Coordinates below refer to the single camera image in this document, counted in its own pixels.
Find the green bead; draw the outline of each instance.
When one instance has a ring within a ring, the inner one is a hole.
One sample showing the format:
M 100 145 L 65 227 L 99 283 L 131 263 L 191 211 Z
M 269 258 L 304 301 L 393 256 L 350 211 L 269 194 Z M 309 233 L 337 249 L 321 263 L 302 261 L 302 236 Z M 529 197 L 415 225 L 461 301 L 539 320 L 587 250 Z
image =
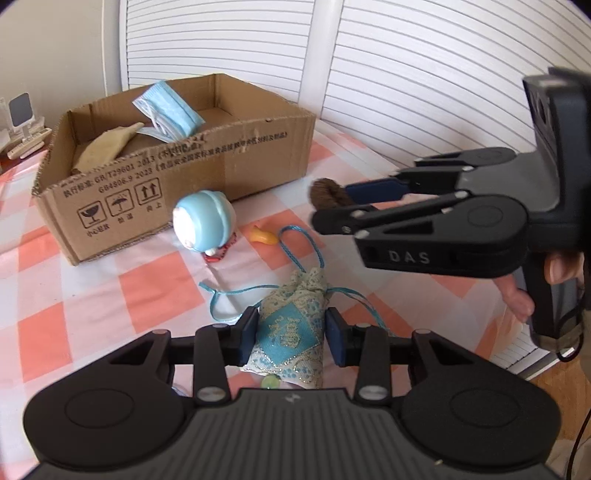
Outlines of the green bead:
M 275 374 L 268 374 L 261 381 L 261 388 L 266 388 L 267 390 L 271 390 L 273 388 L 279 388 L 280 385 L 281 385 L 281 378 L 279 377 L 279 375 L 275 375 Z

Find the wooden floor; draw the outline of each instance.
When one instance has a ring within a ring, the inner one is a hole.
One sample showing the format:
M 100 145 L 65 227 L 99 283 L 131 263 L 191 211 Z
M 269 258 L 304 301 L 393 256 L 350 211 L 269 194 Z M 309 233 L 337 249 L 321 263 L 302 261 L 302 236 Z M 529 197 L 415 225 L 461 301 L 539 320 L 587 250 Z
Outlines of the wooden floor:
M 558 363 L 532 380 L 546 390 L 560 407 L 562 428 L 559 439 L 574 440 L 591 408 L 591 383 L 585 377 L 578 360 Z M 584 439 L 591 437 L 591 425 Z

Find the cardboard box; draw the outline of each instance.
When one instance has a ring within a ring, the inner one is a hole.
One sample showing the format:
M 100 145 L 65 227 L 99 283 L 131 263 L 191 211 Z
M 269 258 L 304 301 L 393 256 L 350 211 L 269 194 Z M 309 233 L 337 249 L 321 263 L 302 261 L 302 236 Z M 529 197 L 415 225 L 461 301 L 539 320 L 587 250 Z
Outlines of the cardboard box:
M 221 190 L 235 200 L 305 175 L 312 113 L 224 74 L 169 85 L 206 121 L 197 134 L 170 144 L 136 135 L 122 157 L 89 173 L 70 176 L 74 160 L 102 132 L 147 122 L 131 103 L 147 87 L 62 116 L 33 196 L 73 265 L 167 228 L 190 193 Z

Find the umbrella symbol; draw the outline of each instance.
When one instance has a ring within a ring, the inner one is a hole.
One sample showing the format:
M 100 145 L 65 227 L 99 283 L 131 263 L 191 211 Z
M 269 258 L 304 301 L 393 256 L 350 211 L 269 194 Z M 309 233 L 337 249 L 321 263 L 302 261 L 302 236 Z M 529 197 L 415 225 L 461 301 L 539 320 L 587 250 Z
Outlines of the umbrella symbol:
M 127 202 L 127 198 L 125 197 L 119 197 L 118 199 L 113 200 L 113 203 L 111 203 L 111 205 L 115 206 L 115 205 L 119 205 L 119 211 L 123 211 L 123 207 L 121 206 L 121 204 L 123 202 Z

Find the das logo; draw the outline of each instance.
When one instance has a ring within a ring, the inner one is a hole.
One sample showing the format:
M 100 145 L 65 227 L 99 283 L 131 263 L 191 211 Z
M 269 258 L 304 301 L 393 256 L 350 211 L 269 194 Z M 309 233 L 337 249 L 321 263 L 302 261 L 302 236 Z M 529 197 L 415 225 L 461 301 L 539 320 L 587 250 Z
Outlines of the das logo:
M 427 252 L 419 252 L 413 255 L 411 252 L 398 253 L 396 250 L 389 250 L 388 253 L 390 255 L 390 260 L 392 260 L 394 263 L 402 262 L 406 264 L 411 264 L 419 262 L 423 265 L 431 263 L 431 260 L 429 260 L 429 255 L 427 255 Z

